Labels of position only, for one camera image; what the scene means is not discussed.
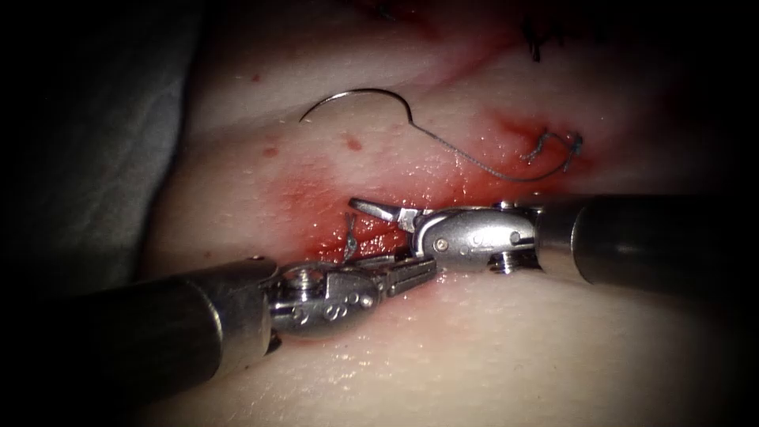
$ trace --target blood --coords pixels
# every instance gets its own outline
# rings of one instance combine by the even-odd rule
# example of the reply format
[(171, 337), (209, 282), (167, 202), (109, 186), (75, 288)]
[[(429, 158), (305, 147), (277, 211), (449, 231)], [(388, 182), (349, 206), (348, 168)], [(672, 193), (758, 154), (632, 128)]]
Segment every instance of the blood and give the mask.
[(272, 157), (276, 157), (278, 154), (279, 154), (279, 149), (277, 147), (269, 147), (263, 150), (263, 156), (268, 159)]
[(358, 139), (352, 135), (346, 134), (343, 135), (343, 137), (346, 139), (346, 145), (348, 146), (348, 149), (351, 151), (361, 151), (363, 146), (358, 141)]
[[(562, 135), (578, 131), (572, 125), (559, 124), (541, 118), (516, 119), (495, 108), (483, 108), (470, 122), (473, 135), (461, 148), (499, 172), (511, 176), (537, 176), (563, 164), (567, 149), (556, 141), (547, 141), (542, 153), (533, 164), (519, 156), (529, 153), (538, 138), (547, 130)], [(343, 135), (346, 144), (360, 143), (350, 135)], [(374, 164), (394, 164), (396, 154), (390, 150), (374, 157)], [(514, 200), (534, 192), (558, 194), (566, 192), (570, 177), (583, 176), (593, 171), (592, 157), (577, 157), (569, 166), (569, 173), (556, 174), (535, 182), (516, 183), (499, 179), (475, 164), (456, 159), (456, 154), (440, 151), (429, 160), (435, 166), (437, 179), (431, 183), (429, 174), (420, 173), (418, 164), (395, 164), (393, 176), (374, 183), (361, 192), (350, 194), (341, 187), (328, 156), (303, 155), (300, 164), (293, 164), (270, 184), (269, 194), (277, 195), (280, 221), (286, 221), (292, 233), (293, 246), (298, 248), (292, 258), (319, 259), (341, 262), (345, 247), (347, 224), (344, 213), (350, 211), (348, 199), (360, 196), (390, 204), (420, 208), (447, 206), (489, 206), (500, 200)], [(359, 213), (353, 230), (359, 242), (357, 256), (393, 251), (407, 245), (408, 234), (395, 224)]]
[(522, 40), (510, 30), (496, 30), (484, 36), (472, 37), (460, 49), (439, 55), (437, 65), (417, 75), (413, 81), (418, 84), (450, 85), (483, 70), (521, 43)]
[(386, 21), (388, 24), (400, 23), (413, 27), (422, 38), (435, 42), (442, 39), (441, 32), (423, 12), (426, 7), (423, 1), (409, 0), (353, 0), (353, 8), (360, 10), (365, 15), (376, 20)]

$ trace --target skin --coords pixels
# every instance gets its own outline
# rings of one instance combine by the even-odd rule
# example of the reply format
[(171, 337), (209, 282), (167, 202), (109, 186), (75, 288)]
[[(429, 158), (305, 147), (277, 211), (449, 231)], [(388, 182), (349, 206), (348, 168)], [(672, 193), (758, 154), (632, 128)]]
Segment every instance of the skin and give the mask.
[[(681, 111), (692, 87), (670, 93), (689, 76), (687, 58), (647, 43), (655, 32), (636, 33), (630, 21), (609, 17), (618, 38), (606, 44), (546, 43), (538, 64), (520, 38), (521, 5), (421, 4), (425, 22), (445, 29), (437, 37), (360, 2), (248, 7), (222, 7), (211, 20), (179, 155), (152, 212), (144, 278), (256, 254), (330, 259), (344, 243), (352, 195), (439, 207), (544, 188), (675, 193), (721, 184), (715, 176), (727, 166), (708, 149), (721, 123), (698, 108)], [(546, 7), (535, 16), (545, 10), (589, 34), (582, 13)], [(463, 73), (481, 46), (475, 30), (506, 47)], [(488, 180), (376, 96), (341, 100), (298, 123), (317, 100), (354, 87), (402, 93), (418, 123), (485, 161), (510, 164), (531, 149), (522, 136), (498, 132), (484, 113), (494, 110), (581, 132), (588, 163), (544, 183)], [(665, 108), (668, 96), (675, 107)], [(683, 150), (683, 142), (699, 148)], [(305, 171), (328, 184), (282, 184)], [(361, 253), (401, 243), (372, 240), (376, 226), (359, 218)], [(317, 251), (321, 240), (327, 249)], [(146, 425), (708, 424), (742, 373), (743, 339), (676, 298), (539, 272), (446, 273), (349, 333), (285, 338), (261, 364), (138, 417)]]

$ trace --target curved needle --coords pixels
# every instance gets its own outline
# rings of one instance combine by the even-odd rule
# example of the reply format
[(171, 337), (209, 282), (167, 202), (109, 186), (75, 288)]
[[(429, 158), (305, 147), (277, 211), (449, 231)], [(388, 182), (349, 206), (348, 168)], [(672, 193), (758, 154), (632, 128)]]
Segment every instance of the curved needle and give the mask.
[(390, 98), (397, 100), (406, 109), (406, 120), (408, 121), (409, 125), (411, 125), (414, 129), (419, 130), (420, 132), (423, 132), (430, 138), (448, 147), (451, 151), (453, 151), (454, 153), (458, 154), (461, 157), (464, 157), (465, 159), (467, 159), (469, 162), (473, 163), (480, 169), (484, 170), (485, 172), (488, 172), (490, 175), (493, 175), (496, 178), (500, 178), (506, 181), (513, 181), (517, 183), (529, 183), (529, 182), (538, 181), (540, 179), (547, 178), (553, 175), (554, 173), (559, 172), (562, 169), (564, 170), (564, 172), (566, 172), (567, 168), (569, 167), (569, 162), (572, 160), (572, 157), (580, 154), (580, 147), (582, 146), (582, 143), (583, 143), (583, 139), (578, 134), (574, 134), (573, 135), (574, 141), (572, 142), (572, 144), (568, 144), (564, 142), (562, 138), (560, 138), (558, 135), (550, 134), (546, 132), (543, 134), (543, 136), (540, 137), (538, 141), (538, 146), (535, 148), (535, 150), (533, 150), (532, 153), (522, 156), (523, 160), (528, 160), (528, 164), (529, 164), (542, 151), (543, 143), (551, 137), (555, 137), (555, 139), (561, 142), (562, 145), (567, 149), (567, 152), (568, 152), (567, 159), (563, 163), (559, 164), (556, 168), (553, 168), (550, 171), (543, 173), (539, 176), (533, 176), (531, 178), (519, 178), (518, 176), (508, 176), (489, 167), (487, 164), (482, 163), (481, 161), (472, 157), (471, 154), (461, 150), (459, 147), (442, 139), (441, 137), (430, 132), (429, 130), (426, 130), (424, 127), (418, 126), (416, 123), (413, 122), (413, 116), (411, 115), (411, 106), (409, 105), (408, 102), (406, 102), (406, 99), (404, 99), (403, 96), (400, 96), (397, 93), (391, 92), (386, 89), (376, 89), (376, 88), (351, 89), (351, 90), (346, 90), (345, 92), (336, 93), (332, 96), (324, 98), (323, 100), (317, 102), (311, 108), (309, 108), (308, 111), (306, 111), (300, 117), (300, 120), (298, 120), (298, 123), (303, 122), (303, 120), (306, 118), (307, 115), (311, 114), (316, 108), (319, 108), (328, 102), (331, 102), (333, 100), (338, 100), (340, 98), (344, 98), (350, 95), (358, 95), (361, 93), (375, 93), (378, 95), (389, 96)]

